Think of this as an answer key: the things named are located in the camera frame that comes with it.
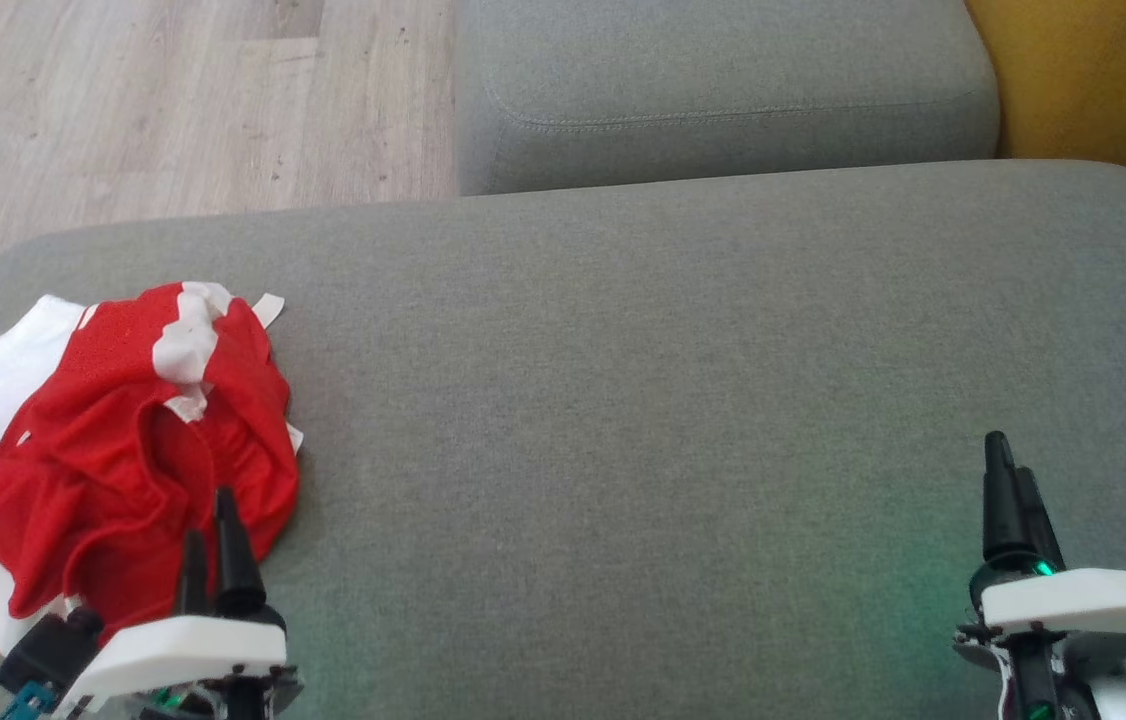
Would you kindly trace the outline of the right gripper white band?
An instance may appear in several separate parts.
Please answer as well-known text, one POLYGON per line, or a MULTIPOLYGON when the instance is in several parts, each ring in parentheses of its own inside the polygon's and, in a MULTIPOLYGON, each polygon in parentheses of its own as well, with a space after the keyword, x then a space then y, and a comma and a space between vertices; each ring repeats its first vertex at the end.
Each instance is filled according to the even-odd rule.
POLYGON ((1126 720, 1126 570, 1063 568, 1037 478, 1006 433, 984 438, 982 557, 1037 551, 1024 571, 984 566, 955 650, 999 676, 994 720, 1126 720))

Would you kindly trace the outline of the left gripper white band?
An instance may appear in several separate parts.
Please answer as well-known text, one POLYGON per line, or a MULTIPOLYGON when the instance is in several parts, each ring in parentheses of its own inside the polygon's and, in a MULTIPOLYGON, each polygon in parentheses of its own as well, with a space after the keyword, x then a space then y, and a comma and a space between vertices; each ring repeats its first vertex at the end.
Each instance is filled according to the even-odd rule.
MULTIPOLYGON (((217 615, 256 615, 267 601, 260 566, 229 487, 216 489, 217 615)), ((57 703, 54 720, 278 720, 304 691, 271 623, 211 615, 199 530, 185 533, 175 615, 120 630, 57 703)))

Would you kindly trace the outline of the red jersey with white trim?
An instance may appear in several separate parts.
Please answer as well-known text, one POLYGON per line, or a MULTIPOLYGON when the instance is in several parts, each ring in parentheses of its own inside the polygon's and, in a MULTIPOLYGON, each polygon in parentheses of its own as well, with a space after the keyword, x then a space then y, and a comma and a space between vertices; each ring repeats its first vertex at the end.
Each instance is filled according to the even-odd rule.
POLYGON ((0 654, 68 601, 100 614, 102 638, 169 615, 185 533, 211 534, 221 488, 266 555, 300 488, 280 414, 184 421, 160 397, 23 410, 0 443, 0 654))

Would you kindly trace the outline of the large grey sofa seat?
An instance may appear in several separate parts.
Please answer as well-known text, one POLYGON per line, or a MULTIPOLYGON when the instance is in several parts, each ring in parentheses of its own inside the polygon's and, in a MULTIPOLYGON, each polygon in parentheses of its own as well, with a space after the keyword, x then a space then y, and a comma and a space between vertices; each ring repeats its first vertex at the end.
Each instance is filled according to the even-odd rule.
POLYGON ((287 300, 283 720, 994 720, 983 438, 1126 569, 1126 169, 960 161, 102 225, 39 296, 287 300))

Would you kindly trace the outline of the large yellow sofa backrest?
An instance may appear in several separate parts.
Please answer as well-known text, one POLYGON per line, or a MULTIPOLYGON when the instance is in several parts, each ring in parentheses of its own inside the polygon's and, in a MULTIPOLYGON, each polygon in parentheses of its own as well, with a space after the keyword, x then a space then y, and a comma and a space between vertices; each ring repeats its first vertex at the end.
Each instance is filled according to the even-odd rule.
POLYGON ((964 0, 991 57, 998 154, 1126 167, 1126 0, 964 0))

